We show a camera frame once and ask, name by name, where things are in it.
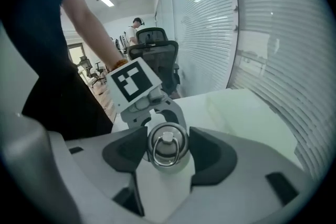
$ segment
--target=dark t-shirt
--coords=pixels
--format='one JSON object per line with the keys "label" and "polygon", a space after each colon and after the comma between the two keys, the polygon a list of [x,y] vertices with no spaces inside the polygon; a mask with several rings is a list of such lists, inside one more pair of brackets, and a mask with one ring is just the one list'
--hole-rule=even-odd
{"label": "dark t-shirt", "polygon": [[45,81],[60,83],[77,67],[68,57],[60,20],[62,0],[7,0],[2,21],[19,53]]}

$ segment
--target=metal lid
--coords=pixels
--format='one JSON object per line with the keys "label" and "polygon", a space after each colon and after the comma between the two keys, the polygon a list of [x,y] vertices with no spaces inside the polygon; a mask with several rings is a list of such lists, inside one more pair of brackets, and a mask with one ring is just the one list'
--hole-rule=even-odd
{"label": "metal lid", "polygon": [[172,161],[175,158],[177,148],[176,143],[172,143],[174,138],[178,141],[179,159],[187,153],[189,137],[182,126],[172,122],[165,122],[156,126],[148,137],[148,149],[151,154],[153,154],[155,142],[160,137],[162,141],[157,144],[155,150],[157,157],[161,157],[165,161]]}

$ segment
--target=person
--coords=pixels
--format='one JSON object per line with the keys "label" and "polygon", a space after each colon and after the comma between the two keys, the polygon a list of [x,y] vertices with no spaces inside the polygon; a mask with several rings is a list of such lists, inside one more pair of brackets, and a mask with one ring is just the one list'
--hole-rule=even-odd
{"label": "person", "polygon": [[3,26],[39,76],[22,114],[66,140],[110,133],[112,122],[69,59],[60,5],[77,33],[110,70],[127,62],[85,0],[5,0]]}
{"label": "person", "polygon": [[137,45],[138,39],[137,39],[137,28],[139,28],[142,25],[142,20],[140,18],[135,18],[133,20],[133,25],[129,26],[126,30],[126,38],[130,46]]}

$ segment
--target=black mesh chair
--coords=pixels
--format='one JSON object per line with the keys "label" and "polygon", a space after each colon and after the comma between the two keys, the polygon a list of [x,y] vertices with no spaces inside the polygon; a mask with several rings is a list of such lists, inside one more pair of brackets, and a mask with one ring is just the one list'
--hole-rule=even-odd
{"label": "black mesh chair", "polygon": [[159,27],[141,29],[136,32],[139,44],[150,44],[156,41],[167,41],[166,32]]}
{"label": "black mesh chair", "polygon": [[149,44],[133,45],[128,48],[131,60],[141,57],[162,80],[162,89],[168,95],[176,91],[180,84],[175,63],[178,44],[175,41],[156,41]]}

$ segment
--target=desk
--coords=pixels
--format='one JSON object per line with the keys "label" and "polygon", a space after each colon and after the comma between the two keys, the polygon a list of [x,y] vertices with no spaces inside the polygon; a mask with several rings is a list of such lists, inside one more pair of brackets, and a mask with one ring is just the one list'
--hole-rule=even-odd
{"label": "desk", "polygon": [[[249,90],[226,89],[174,101],[184,113],[187,130],[190,126],[201,127],[264,143],[302,169],[294,154],[297,141],[289,128]],[[153,111],[151,115],[152,120],[146,124],[149,132],[165,121],[162,115]],[[126,129],[127,124],[117,115],[112,132]],[[137,169],[137,181],[145,218],[156,223],[167,219],[188,197],[194,173],[192,157],[184,170],[175,175],[160,173],[151,163],[142,160]]]}

